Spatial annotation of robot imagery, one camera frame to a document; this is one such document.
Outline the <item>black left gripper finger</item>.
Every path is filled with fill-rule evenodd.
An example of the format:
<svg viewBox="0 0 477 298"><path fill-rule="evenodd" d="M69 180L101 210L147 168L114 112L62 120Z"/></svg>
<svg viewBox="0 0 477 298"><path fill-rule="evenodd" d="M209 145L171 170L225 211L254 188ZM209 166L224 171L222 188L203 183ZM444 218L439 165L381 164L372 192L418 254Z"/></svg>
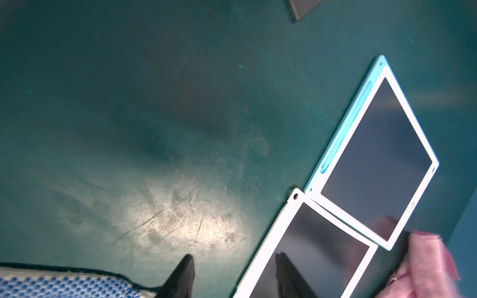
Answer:
<svg viewBox="0 0 477 298"><path fill-rule="evenodd" d="M195 280L195 260L187 254L180 261L165 284L159 289L156 298L191 298Z"/></svg>

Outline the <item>white drawing tablet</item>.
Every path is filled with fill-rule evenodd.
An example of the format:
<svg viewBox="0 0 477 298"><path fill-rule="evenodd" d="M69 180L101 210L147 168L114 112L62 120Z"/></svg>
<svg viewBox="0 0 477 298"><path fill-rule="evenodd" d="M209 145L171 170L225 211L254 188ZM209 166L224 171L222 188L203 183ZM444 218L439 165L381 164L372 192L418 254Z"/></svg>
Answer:
<svg viewBox="0 0 477 298"><path fill-rule="evenodd" d="M295 188L236 298L349 298L378 246Z"/></svg>
<svg viewBox="0 0 477 298"><path fill-rule="evenodd" d="M304 191L391 250L439 165L390 64L380 55Z"/></svg>

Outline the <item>pink cloth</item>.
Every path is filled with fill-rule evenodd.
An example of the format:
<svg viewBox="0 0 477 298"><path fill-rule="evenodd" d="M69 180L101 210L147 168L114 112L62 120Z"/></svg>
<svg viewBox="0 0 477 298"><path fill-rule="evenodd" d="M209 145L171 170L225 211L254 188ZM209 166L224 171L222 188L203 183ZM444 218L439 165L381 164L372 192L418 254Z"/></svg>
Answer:
<svg viewBox="0 0 477 298"><path fill-rule="evenodd" d="M399 268L379 298L459 298L460 280L451 254L437 234L414 232Z"/></svg>

